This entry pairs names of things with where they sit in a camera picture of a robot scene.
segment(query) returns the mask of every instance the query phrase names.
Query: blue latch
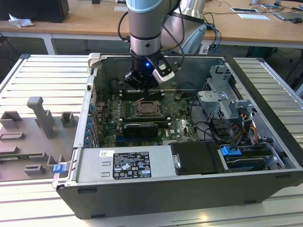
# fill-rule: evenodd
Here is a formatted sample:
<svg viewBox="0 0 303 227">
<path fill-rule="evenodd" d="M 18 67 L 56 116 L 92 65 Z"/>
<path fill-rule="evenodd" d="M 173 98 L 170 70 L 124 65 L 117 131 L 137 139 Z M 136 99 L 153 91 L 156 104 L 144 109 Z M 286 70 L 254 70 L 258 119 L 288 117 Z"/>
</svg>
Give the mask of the blue latch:
<svg viewBox="0 0 303 227">
<path fill-rule="evenodd" d="M 56 164 L 53 167 L 54 174 L 64 174 L 65 173 L 66 164 Z"/>
<path fill-rule="evenodd" d="M 229 146 L 223 146 L 221 152 L 224 156 L 226 155 L 242 155 L 240 149 L 232 150 Z"/>
</svg>

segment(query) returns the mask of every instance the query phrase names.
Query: wooden desk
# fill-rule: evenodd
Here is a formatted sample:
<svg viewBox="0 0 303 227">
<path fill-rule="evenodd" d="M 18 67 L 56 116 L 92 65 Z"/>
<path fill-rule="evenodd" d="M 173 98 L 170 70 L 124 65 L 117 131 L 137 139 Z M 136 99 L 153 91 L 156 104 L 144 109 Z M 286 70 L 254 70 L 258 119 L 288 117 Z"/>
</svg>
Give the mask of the wooden desk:
<svg viewBox="0 0 303 227">
<path fill-rule="evenodd" d="M 226 0 L 232 7 L 251 8 L 251 0 Z M 298 2 L 282 2 L 286 7 L 297 7 Z M 6 36 L 43 38 L 49 54 L 56 51 L 52 39 L 119 40 L 117 26 L 123 12 L 114 11 L 115 4 L 69 0 L 70 11 L 63 23 L 35 22 L 34 26 L 21 29 L 0 21 L 0 32 Z M 204 12 L 233 13 L 225 2 L 216 0 L 205 4 Z M 269 13 L 270 21 L 242 19 L 237 14 L 214 14 L 215 25 L 222 34 L 221 44 L 303 48 L 303 24 L 282 21 Z M 210 15 L 206 19 L 212 23 Z M 121 25 L 122 35 L 128 35 L 128 19 Z M 214 39 L 213 31 L 205 34 L 205 44 Z"/>
<path fill-rule="evenodd" d="M 252 8 L 250 0 L 227 0 L 232 7 Z M 273 1 L 264 0 L 263 3 L 272 3 Z M 204 12 L 216 13 L 234 13 L 228 4 L 212 0 L 206 3 Z M 298 7 L 297 2 L 283 2 L 286 7 Z M 217 29 L 222 34 L 221 44 L 231 45 L 249 45 L 249 46 L 271 46 L 282 47 L 303 44 L 303 24 L 293 24 L 288 21 L 283 21 L 275 15 L 264 13 L 270 20 L 253 20 L 242 19 L 237 14 L 213 14 Z M 209 23 L 212 23 L 211 15 L 206 15 L 205 18 Z M 207 31 L 205 40 L 214 39 L 213 31 Z"/>
</svg>

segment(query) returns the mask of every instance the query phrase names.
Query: black box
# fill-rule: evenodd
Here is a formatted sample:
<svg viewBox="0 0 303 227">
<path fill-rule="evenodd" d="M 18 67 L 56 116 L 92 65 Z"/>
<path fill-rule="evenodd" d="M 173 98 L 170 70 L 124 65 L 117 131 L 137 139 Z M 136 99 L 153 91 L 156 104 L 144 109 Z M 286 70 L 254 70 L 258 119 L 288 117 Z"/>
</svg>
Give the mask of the black box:
<svg viewBox="0 0 303 227">
<path fill-rule="evenodd" d="M 0 20 L 8 20 L 10 13 L 33 22 L 61 23 L 69 10 L 67 0 L 0 0 Z"/>
</svg>

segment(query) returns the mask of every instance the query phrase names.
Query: smartphone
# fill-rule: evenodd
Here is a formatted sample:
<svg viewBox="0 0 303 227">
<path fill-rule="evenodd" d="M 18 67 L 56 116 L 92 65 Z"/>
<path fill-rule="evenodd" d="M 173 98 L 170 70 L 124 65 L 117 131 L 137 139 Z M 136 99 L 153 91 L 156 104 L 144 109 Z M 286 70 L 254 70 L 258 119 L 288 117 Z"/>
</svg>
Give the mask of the smartphone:
<svg viewBox="0 0 303 227">
<path fill-rule="evenodd" d="M 264 8 L 267 8 L 267 9 L 283 9 L 283 7 L 276 6 L 274 4 L 265 4 L 265 3 L 262 3 L 261 6 L 264 7 Z"/>
</svg>

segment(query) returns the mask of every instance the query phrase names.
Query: black plastic cover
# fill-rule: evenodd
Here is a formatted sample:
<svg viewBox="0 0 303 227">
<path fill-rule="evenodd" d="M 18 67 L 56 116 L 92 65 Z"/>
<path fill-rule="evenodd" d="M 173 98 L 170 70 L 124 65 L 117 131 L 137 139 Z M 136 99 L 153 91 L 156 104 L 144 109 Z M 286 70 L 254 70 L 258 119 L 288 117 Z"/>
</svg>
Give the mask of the black plastic cover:
<svg viewBox="0 0 303 227">
<path fill-rule="evenodd" d="M 191 141 L 172 143 L 173 155 L 178 155 L 181 168 L 177 175 L 219 174 L 224 173 L 218 144 L 214 142 Z"/>
</svg>

